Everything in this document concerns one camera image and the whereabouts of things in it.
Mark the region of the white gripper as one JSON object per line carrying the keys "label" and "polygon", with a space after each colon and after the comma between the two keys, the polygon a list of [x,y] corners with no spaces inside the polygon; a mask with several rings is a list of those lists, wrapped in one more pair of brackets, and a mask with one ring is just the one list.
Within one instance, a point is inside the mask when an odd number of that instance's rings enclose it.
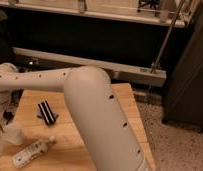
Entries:
{"label": "white gripper", "polygon": [[0,92],[0,115],[8,108],[11,102],[11,93],[9,91]]}

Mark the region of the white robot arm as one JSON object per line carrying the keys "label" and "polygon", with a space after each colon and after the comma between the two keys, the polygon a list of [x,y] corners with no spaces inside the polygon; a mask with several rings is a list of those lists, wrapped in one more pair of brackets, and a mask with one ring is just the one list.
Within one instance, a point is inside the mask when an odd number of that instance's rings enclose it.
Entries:
{"label": "white robot arm", "polygon": [[10,63],[0,64],[0,114],[10,93],[18,89],[64,94],[97,171],[152,171],[103,69],[81,66],[20,73]]}

